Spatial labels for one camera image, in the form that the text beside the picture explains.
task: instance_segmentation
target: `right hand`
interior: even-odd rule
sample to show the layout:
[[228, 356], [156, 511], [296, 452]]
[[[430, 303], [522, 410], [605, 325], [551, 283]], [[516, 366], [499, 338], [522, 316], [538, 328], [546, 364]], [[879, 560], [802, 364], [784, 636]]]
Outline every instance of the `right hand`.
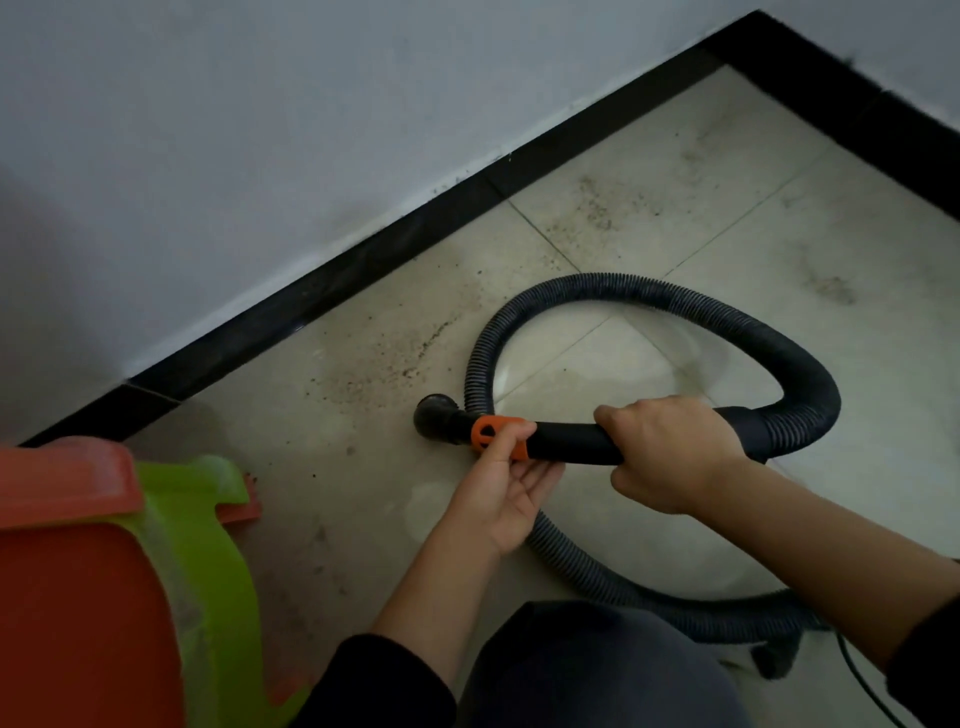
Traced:
[[613, 488], [661, 513], [692, 515], [727, 469], [751, 462], [726, 420], [691, 397], [601, 404], [593, 419], [623, 453]]

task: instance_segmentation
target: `green plastic stool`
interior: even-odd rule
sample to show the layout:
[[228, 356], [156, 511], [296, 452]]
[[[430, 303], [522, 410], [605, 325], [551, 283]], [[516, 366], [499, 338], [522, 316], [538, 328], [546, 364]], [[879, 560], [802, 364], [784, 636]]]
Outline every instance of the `green plastic stool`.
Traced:
[[163, 585], [180, 649], [189, 728], [281, 728], [304, 688], [274, 706], [264, 687], [260, 616], [247, 565], [217, 520], [219, 504], [250, 500], [229, 460], [137, 463], [143, 510], [105, 519], [130, 531]]

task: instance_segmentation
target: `black baseboard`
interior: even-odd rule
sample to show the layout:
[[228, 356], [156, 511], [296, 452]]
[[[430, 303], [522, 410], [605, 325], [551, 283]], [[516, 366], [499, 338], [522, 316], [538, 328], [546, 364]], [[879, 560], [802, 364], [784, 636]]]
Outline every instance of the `black baseboard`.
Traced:
[[729, 64], [811, 125], [960, 219], [960, 133], [763, 12], [658, 66], [24, 445], [124, 440], [610, 134]]
[[701, 46], [804, 121], [907, 189], [960, 219], [960, 133], [764, 12]]

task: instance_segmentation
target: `white wall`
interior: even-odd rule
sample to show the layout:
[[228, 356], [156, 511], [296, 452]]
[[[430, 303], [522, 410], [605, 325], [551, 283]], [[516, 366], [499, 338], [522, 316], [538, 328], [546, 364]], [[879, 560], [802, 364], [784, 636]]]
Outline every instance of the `white wall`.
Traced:
[[798, 33], [852, 59], [865, 76], [960, 129], [957, 0], [776, 0], [768, 5]]
[[0, 441], [753, 5], [3, 3]]

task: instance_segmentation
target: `vacuum hose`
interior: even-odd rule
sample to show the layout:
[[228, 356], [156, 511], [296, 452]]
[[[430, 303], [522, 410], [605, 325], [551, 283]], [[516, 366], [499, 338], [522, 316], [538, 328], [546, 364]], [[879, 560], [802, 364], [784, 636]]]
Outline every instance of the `vacuum hose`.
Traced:
[[[502, 422], [510, 419], [493, 415], [493, 374], [507, 340], [537, 314], [574, 301], [635, 303], [675, 314], [712, 331], [762, 365], [780, 383], [782, 399], [759, 409], [717, 409], [736, 431], [744, 451], [758, 462], [805, 448], [823, 437], [837, 420], [840, 393], [833, 377], [807, 351], [760, 321], [663, 280], [584, 273], [535, 285], [497, 311], [477, 339], [467, 364], [465, 409], [460, 410], [446, 395], [430, 395], [417, 407], [417, 431], [433, 440], [484, 447]], [[599, 426], [559, 423], [538, 423], [525, 451], [515, 451], [515, 457], [525, 456], [594, 465], [623, 461]], [[543, 513], [537, 516], [528, 544], [587, 598], [654, 612], [696, 642], [778, 645], [785, 641], [787, 651], [795, 653], [804, 630], [827, 628], [789, 590], [706, 601], [641, 587], [583, 552]], [[759, 664], [756, 651], [755, 659]], [[761, 672], [782, 672], [776, 666], [767, 670], [759, 666]]]

